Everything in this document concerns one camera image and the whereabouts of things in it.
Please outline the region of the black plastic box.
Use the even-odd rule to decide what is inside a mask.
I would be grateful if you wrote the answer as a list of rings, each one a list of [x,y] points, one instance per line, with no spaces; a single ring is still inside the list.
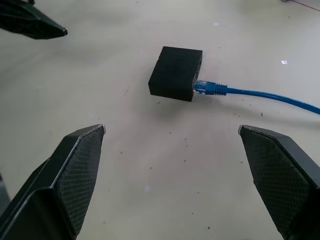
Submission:
[[[164,46],[148,81],[150,94],[191,102],[203,51]]]

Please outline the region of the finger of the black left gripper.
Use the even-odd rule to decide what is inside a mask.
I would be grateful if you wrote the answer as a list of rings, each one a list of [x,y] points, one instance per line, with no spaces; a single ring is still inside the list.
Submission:
[[[35,40],[49,40],[68,34],[61,26],[34,7],[35,0],[0,0],[0,29]]]

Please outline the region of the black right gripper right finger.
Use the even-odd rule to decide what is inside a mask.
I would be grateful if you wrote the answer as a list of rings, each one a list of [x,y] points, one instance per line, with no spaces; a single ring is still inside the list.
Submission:
[[[253,183],[284,240],[320,240],[320,166],[289,136],[238,129]]]

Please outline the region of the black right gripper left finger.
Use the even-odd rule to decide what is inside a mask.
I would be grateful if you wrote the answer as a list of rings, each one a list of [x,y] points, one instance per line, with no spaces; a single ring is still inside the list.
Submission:
[[[76,240],[95,189],[104,124],[66,135],[0,216],[0,240]]]

